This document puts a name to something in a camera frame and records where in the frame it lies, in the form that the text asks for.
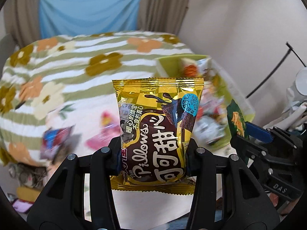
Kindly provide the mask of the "gold cocoa pillows snack bag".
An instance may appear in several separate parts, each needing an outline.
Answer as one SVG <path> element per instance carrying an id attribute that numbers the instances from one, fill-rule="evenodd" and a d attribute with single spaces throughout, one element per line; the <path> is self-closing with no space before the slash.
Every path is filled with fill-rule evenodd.
<path id="1" fill-rule="evenodd" d="M 199 77 L 114 80 L 121 128 L 119 191 L 191 195 L 186 153 L 204 81 Z"/>

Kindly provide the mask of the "dark green snack bag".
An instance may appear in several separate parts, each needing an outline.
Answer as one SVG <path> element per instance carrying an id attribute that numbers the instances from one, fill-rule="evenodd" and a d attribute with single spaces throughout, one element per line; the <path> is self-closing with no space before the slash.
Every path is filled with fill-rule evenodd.
<path id="1" fill-rule="evenodd" d="M 231 136 L 242 136 L 245 139 L 249 139 L 246 133 L 246 122 L 238 104 L 232 100 L 226 110 Z"/>

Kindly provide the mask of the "green cardboard snack box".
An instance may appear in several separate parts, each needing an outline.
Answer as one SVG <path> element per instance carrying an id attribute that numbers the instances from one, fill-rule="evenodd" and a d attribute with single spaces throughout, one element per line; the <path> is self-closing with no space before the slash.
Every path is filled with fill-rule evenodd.
<path id="1" fill-rule="evenodd" d="M 198 145 L 217 150 L 230 144 L 226 108 L 235 101 L 245 121 L 256 112 L 229 74 L 208 55 L 173 55 L 156 60 L 160 77 L 201 77 L 205 85 L 193 129 Z"/>

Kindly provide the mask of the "pink phone on floor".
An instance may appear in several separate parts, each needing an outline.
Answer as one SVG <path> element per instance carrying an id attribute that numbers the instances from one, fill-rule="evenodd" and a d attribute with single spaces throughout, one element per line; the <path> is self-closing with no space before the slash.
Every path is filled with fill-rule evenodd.
<path id="1" fill-rule="evenodd" d="M 33 202 L 30 201 L 25 201 L 21 199 L 16 199 L 13 203 L 12 206 L 13 208 L 18 212 L 18 213 L 23 213 L 27 214 L 31 207 L 33 206 Z"/>

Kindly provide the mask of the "dark blue snack packet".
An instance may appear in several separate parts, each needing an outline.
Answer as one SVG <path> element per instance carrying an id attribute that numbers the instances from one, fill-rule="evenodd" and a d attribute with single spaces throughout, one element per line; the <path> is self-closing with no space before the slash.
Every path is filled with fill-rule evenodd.
<path id="1" fill-rule="evenodd" d="M 60 152 L 60 149 L 70 138 L 73 128 L 73 126 L 60 129 L 50 128 L 49 130 L 45 131 L 40 147 L 40 159 L 46 159 L 54 162 Z"/>

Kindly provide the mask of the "pink snack packet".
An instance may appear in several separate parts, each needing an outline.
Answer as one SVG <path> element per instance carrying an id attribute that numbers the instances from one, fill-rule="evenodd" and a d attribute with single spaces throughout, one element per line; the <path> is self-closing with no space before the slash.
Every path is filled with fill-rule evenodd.
<path id="1" fill-rule="evenodd" d="M 105 111 L 101 115 L 101 130 L 99 134 L 86 140 L 85 144 L 93 150 L 98 150 L 102 147 L 108 146 L 110 141 L 119 136 L 121 133 L 120 126 L 115 117 Z"/>

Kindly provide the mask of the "floral striped blanket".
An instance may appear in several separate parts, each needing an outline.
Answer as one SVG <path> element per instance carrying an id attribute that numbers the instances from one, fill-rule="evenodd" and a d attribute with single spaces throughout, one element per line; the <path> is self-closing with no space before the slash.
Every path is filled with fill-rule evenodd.
<path id="1" fill-rule="evenodd" d="M 46 166 L 43 135 L 71 127 L 78 156 L 102 145 L 102 114 L 118 117 L 113 80 L 156 75 L 156 60 L 190 54 L 171 34 L 102 33 L 38 40 L 13 53 L 1 77 L 1 151 L 31 166 Z"/>

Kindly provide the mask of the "right beige curtain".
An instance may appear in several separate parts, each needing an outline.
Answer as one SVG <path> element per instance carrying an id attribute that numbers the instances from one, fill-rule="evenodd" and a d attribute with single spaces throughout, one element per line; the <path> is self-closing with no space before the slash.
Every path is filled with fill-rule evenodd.
<path id="1" fill-rule="evenodd" d="M 143 31 L 178 34 L 189 0 L 140 0 L 137 26 Z"/>

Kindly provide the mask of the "beige curtain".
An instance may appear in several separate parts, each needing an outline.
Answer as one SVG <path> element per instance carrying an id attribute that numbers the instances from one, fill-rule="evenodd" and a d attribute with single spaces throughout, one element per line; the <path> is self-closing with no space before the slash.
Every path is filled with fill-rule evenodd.
<path id="1" fill-rule="evenodd" d="M 189 0 L 140 0 L 137 26 L 143 31 L 178 34 Z"/>
<path id="2" fill-rule="evenodd" d="M 39 39 L 39 0 L 7 0 L 4 4 L 6 32 L 11 34 L 19 47 Z"/>

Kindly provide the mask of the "blue cloth over window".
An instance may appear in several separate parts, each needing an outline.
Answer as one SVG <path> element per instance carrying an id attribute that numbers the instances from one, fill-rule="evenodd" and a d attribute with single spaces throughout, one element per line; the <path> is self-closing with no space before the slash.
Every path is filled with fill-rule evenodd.
<path id="1" fill-rule="evenodd" d="M 39 0 L 40 34 L 92 35 L 137 29 L 140 0 Z"/>

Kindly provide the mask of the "left beige curtain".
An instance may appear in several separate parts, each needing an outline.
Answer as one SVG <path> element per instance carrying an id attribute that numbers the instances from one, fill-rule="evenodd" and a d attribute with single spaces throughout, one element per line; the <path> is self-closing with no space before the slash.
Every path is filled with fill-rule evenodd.
<path id="1" fill-rule="evenodd" d="M 4 4 L 6 32 L 11 34 L 19 47 L 39 39 L 39 0 L 7 0 Z"/>

